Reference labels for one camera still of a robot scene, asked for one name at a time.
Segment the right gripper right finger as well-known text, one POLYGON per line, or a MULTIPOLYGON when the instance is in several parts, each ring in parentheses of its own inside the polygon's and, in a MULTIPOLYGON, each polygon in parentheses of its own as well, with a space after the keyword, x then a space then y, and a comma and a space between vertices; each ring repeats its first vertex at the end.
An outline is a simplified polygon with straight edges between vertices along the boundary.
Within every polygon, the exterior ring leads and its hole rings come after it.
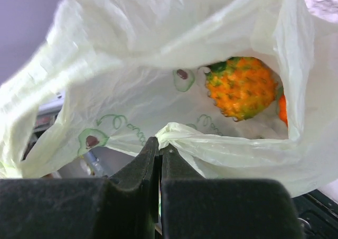
POLYGON ((269 179, 204 179, 174 147, 160 151, 164 238, 303 238, 285 187, 269 179))

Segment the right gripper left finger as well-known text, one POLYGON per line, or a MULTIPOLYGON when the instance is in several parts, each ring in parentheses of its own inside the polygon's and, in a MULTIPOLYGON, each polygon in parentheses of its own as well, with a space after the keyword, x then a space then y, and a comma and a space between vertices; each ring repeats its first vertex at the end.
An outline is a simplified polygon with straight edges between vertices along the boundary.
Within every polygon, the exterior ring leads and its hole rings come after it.
POLYGON ((158 141, 110 177, 1 180, 1 238, 154 238, 158 141))

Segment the orange pineapple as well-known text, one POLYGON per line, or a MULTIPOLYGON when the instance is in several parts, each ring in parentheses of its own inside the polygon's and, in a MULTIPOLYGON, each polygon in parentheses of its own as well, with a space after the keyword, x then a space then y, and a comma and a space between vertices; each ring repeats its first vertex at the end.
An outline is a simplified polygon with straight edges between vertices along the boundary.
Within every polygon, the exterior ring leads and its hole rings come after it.
POLYGON ((225 117, 251 119, 275 100, 278 82, 273 71, 254 57, 231 57, 207 66, 205 86, 225 117))

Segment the light green plastic grocery bag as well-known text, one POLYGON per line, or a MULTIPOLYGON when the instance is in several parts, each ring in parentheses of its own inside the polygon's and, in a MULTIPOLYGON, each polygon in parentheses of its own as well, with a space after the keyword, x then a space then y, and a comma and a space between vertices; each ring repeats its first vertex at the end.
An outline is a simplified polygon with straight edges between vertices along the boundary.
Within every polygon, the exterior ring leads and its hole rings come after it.
POLYGON ((337 24, 304 0, 63 0, 45 43, 1 85, 1 177, 39 178, 97 146, 136 156, 155 136, 205 178, 269 178, 294 197, 337 179, 337 24), (206 65, 262 60, 270 107, 225 118, 206 65))

